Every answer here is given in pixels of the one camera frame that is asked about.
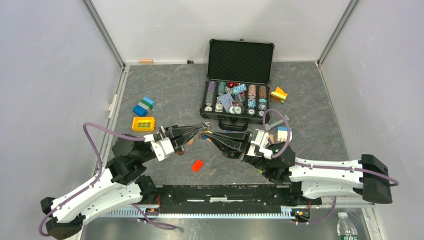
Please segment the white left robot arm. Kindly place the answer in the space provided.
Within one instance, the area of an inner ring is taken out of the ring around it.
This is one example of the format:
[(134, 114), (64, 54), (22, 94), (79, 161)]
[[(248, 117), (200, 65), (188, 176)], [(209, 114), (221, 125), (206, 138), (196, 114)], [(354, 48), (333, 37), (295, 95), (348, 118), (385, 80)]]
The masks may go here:
[[(104, 163), (87, 127), (93, 127), (117, 137), (112, 147), (114, 158)], [(45, 197), (41, 208), (45, 216), (38, 232), (43, 237), (64, 240), (74, 236), (83, 226), (116, 208), (143, 201), (153, 203), (157, 190), (140, 179), (146, 170), (144, 163), (162, 161), (177, 152), (197, 133), (210, 130), (211, 125), (161, 127), (156, 133), (133, 136), (120, 134), (93, 122), (85, 122), (83, 131), (97, 157), (97, 173), (73, 191), (59, 198)]]

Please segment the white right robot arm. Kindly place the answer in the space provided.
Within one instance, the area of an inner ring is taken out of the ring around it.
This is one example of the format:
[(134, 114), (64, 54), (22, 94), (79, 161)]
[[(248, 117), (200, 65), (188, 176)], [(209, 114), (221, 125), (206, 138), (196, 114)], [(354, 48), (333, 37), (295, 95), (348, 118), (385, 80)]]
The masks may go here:
[(372, 154), (359, 160), (322, 161), (303, 159), (286, 142), (269, 142), (264, 130), (217, 132), (203, 135), (229, 159), (239, 159), (261, 172), (271, 183), (289, 185), (289, 199), (302, 204), (331, 196), (360, 196), (374, 204), (393, 202), (388, 167)]

